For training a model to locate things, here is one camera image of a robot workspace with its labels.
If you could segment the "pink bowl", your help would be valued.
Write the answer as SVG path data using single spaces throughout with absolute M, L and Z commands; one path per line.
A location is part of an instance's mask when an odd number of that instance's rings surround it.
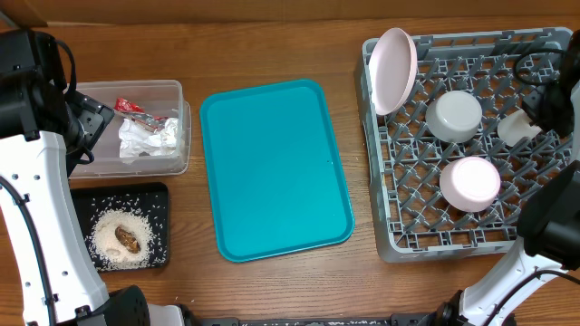
M 461 158 L 449 163 L 440 173 L 440 191 L 445 200 L 464 212 L 488 208 L 500 189 L 498 170 L 478 157 Z

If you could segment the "pale green cup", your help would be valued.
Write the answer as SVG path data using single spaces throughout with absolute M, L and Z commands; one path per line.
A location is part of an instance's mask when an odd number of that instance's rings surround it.
M 514 147 L 522 139 L 533 139 L 540 132 L 542 129 L 534 125 L 523 110 L 506 116 L 498 124 L 498 137 L 509 147 Z

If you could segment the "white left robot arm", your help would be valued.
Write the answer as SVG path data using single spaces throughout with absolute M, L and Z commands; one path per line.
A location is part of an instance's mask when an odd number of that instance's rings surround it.
M 43 32 L 1 35 L 1 212 L 17 262 L 27 325 L 193 325 L 183 305 L 141 289 L 109 292 L 92 263 L 69 177 L 92 162 L 112 108 L 76 89 L 67 45 Z

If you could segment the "grey dish rack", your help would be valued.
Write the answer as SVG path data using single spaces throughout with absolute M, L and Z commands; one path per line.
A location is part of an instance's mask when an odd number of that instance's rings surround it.
M 565 49 L 565 27 L 417 35 L 418 72 L 407 101 L 378 115 L 372 103 L 368 63 L 375 39 L 362 46 L 356 83 L 360 119 L 370 164 L 370 196 L 377 251 L 390 263 L 504 253 L 516 239 L 522 206 L 569 163 L 572 140 L 541 132 L 507 146 L 499 122 L 519 110 L 532 87 L 515 79 L 520 72 L 537 81 L 559 74 L 556 53 L 520 54 L 539 48 Z M 428 106 L 449 91 L 465 91 L 482 108 L 476 135 L 464 143 L 434 137 L 425 121 Z M 466 213 L 443 197 L 440 172 L 450 162 L 478 157 L 491 162 L 501 178 L 494 202 Z

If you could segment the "large pink plate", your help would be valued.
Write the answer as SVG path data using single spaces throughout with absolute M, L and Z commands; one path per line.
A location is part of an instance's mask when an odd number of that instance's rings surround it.
M 413 40 L 401 28 L 389 29 L 375 44 L 368 67 L 376 113 L 396 111 L 409 98 L 418 70 Z

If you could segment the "grey bowl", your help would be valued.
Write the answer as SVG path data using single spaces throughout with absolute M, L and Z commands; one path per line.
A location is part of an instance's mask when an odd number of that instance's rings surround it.
M 444 93 L 429 105 L 425 115 L 430 133 L 448 143 L 463 143 L 472 139 L 481 118 L 481 105 L 465 91 Z

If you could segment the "gold foil wrapper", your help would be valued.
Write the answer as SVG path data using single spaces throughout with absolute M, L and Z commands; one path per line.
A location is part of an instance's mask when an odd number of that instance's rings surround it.
M 117 226 L 114 234 L 119 243 L 131 254 L 138 254 L 140 252 L 140 243 L 136 236 L 125 230 L 122 226 Z

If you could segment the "red foil wrapper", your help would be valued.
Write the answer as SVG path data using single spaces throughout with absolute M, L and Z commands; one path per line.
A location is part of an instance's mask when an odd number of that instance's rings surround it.
M 118 98 L 114 105 L 115 113 L 123 118 L 133 121 L 148 131 L 157 131 L 164 128 L 168 117 L 155 116 L 146 113 L 139 105 Z

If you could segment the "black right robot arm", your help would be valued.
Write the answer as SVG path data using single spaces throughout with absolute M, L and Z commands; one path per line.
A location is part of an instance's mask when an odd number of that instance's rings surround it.
M 515 309 L 546 283 L 572 283 L 579 267 L 579 34 L 558 50 L 559 76 L 534 81 L 523 109 L 545 131 L 572 138 L 566 168 L 528 199 L 517 240 L 477 283 L 458 291 L 430 316 L 433 325 L 514 325 Z

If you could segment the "white napkin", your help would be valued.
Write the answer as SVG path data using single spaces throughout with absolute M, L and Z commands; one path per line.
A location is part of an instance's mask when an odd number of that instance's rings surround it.
M 179 120 L 168 118 L 161 130 L 148 131 L 137 122 L 125 119 L 119 128 L 120 157 L 133 158 L 172 154 L 177 148 Z

